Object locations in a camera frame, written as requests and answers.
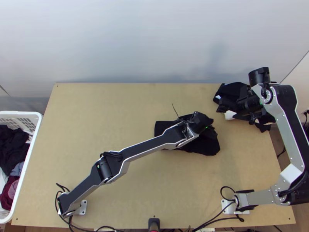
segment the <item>black garment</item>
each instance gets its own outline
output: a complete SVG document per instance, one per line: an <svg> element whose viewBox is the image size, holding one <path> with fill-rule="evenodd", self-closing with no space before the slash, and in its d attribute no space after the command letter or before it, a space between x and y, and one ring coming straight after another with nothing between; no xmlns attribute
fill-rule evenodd
<svg viewBox="0 0 309 232"><path fill-rule="evenodd" d="M241 82L221 84L213 98L213 101L219 105L217 112L225 113L226 111L230 110L237 113L236 102L241 97L241 90L246 93L248 91L248 88L248 85ZM235 114L233 118L250 121L251 115L242 116L239 114ZM271 125L265 124L275 122L274 117L267 113L265 110L263 111L263 114L258 117L258 121L259 123L254 123L254 125L259 128L261 132L265 132L267 130L270 131Z"/></svg>
<svg viewBox="0 0 309 232"><path fill-rule="evenodd" d="M7 176L16 164L26 159L28 137L28 133L20 128L12 130L6 125L0 125L0 167Z"/></svg>
<svg viewBox="0 0 309 232"><path fill-rule="evenodd" d="M192 114L184 115L179 117L183 120L190 120ZM179 121L157 121L154 127L154 136L157 137L162 135L165 129L177 124ZM184 145L177 150L184 150L186 152L194 152L202 155L215 155L220 150L219 141L217 139L217 133L214 130L214 127L208 126L199 137L191 141L190 143Z"/></svg>

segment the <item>white backdrop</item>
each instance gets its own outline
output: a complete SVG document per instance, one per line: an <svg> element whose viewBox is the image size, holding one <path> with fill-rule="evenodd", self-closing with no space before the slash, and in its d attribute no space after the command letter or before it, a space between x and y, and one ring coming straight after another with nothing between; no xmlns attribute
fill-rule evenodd
<svg viewBox="0 0 309 232"><path fill-rule="evenodd" d="M44 105L55 82L247 83L262 66L279 82L309 49L308 8L306 0L2 0L0 85Z"/></svg>

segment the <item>laundry basket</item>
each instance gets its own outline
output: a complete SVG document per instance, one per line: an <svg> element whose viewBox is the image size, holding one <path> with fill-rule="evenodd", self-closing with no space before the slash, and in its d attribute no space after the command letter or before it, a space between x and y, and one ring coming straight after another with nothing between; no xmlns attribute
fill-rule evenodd
<svg viewBox="0 0 309 232"><path fill-rule="evenodd" d="M0 111L0 125L7 125L9 128L13 130L17 128L21 128L24 131L32 135L32 140L31 140L29 150L28 150L25 162L24 162L24 166L22 168L22 172L19 178L19 182L18 182L18 186L15 192L14 199L13 199L11 211L2 209L2 207L0 207L0 224L9 222L13 217L15 205L18 199L20 188L22 186L22 182L24 180L24 176L25 176L27 166L30 160L32 148L36 140L36 135L39 130L41 121L42 121L42 115L38 112ZM4 185L6 182L5 178L6 176L0 173L0 192L2 192L4 188Z"/></svg>

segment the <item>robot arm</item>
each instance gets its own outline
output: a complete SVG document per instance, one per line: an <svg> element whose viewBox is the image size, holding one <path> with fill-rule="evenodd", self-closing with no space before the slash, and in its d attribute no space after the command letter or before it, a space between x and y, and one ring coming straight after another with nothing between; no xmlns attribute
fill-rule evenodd
<svg viewBox="0 0 309 232"><path fill-rule="evenodd" d="M235 204L226 213L242 213L263 204L295 205L309 202L309 144L302 124L296 113L297 98L290 85L270 83L268 68L249 73L250 86L247 97L238 99L236 113L256 115L266 112L272 115L278 125L290 164L280 173L278 181L261 190L237 191Z"/></svg>
<svg viewBox="0 0 309 232"><path fill-rule="evenodd" d="M58 198L59 212L63 218L74 214L85 214L83 200L103 184L117 180L129 168L131 161L153 152L180 148L196 139L213 120L200 112L194 112L189 121L180 121L167 128L155 138L138 143L121 151L109 151L101 154L100 159L92 166L90 175L71 192L62 193Z"/></svg>

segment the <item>wooden table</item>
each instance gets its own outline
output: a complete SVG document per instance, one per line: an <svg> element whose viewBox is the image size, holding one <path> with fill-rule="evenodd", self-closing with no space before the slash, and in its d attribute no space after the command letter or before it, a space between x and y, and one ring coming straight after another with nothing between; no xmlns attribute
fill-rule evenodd
<svg viewBox="0 0 309 232"><path fill-rule="evenodd" d="M31 155L12 223L66 227L54 198L60 183L73 189L89 175L100 153L152 138L157 120L175 120L200 111L214 119L221 151L204 156L160 151L131 163L113 184L88 198L84 228L147 228L158 217L162 228L197 227L221 210L219 190L268 188L279 164L268 132L245 121L226 121L212 98L219 84L67 84L54 86ZM291 207L261 205L245 222L220 221L212 227L295 223Z"/></svg>

